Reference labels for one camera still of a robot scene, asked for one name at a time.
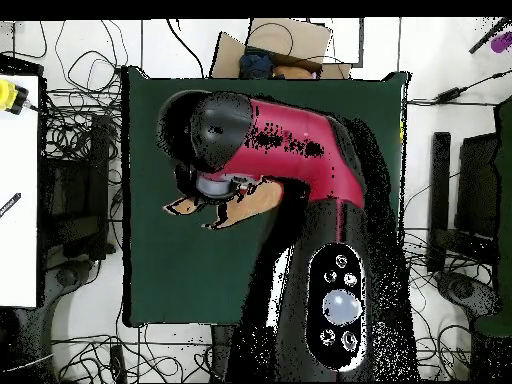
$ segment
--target yellow tool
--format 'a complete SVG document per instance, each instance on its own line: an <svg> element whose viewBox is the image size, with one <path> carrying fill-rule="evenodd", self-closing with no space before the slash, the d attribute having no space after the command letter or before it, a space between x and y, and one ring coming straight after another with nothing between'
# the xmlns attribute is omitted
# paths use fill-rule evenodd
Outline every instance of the yellow tool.
<svg viewBox="0 0 512 384"><path fill-rule="evenodd" d="M0 79L0 111L19 115L24 107L37 111L27 99L28 90L14 83Z"/></svg>

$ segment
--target cardboard box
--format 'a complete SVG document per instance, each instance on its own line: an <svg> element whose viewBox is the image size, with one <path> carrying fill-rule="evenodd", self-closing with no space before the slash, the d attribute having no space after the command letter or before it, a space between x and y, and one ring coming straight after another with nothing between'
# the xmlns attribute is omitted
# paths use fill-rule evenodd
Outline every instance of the cardboard box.
<svg viewBox="0 0 512 384"><path fill-rule="evenodd" d="M248 34L245 44L225 32L219 34L211 78L238 78L246 46L271 52L276 66L298 66L320 74L320 79L349 77L348 64L322 65L331 38L329 28L293 19L254 18Z"/></svg>

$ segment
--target white desk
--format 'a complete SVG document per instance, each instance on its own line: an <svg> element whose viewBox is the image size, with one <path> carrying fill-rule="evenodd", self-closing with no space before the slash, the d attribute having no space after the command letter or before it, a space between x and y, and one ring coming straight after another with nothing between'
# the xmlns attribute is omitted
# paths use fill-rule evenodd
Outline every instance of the white desk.
<svg viewBox="0 0 512 384"><path fill-rule="evenodd" d="M0 75L29 91L39 105L38 77ZM0 306L36 307L38 114L0 112L0 209L21 198L0 218Z"/></svg>

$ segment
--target blue object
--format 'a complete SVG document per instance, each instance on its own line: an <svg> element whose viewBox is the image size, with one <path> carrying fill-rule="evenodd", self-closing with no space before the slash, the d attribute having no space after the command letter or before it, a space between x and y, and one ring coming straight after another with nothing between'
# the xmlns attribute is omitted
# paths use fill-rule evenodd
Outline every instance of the blue object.
<svg viewBox="0 0 512 384"><path fill-rule="evenodd" d="M274 64L268 57L258 55L243 55L240 58L241 79L268 79L272 78Z"/></svg>

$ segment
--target green cloth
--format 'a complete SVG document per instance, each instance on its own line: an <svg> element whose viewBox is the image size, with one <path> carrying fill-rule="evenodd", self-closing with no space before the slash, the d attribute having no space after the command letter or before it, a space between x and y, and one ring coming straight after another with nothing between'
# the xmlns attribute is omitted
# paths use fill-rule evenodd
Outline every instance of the green cloth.
<svg viewBox="0 0 512 384"><path fill-rule="evenodd" d="M173 169L157 147L157 114L182 90L271 96L299 107L364 120L379 143L391 178L391 204L400 194L400 114L407 74L386 81L147 79L129 68L131 193L131 324L233 324L240 319L267 212L220 231L201 227L214 207L174 217L162 206L179 197Z"/></svg>
<svg viewBox="0 0 512 384"><path fill-rule="evenodd" d="M497 315L479 318L475 328L487 336L512 337L512 101L498 106L495 116L501 142L494 163L501 180L497 277L503 309Z"/></svg>

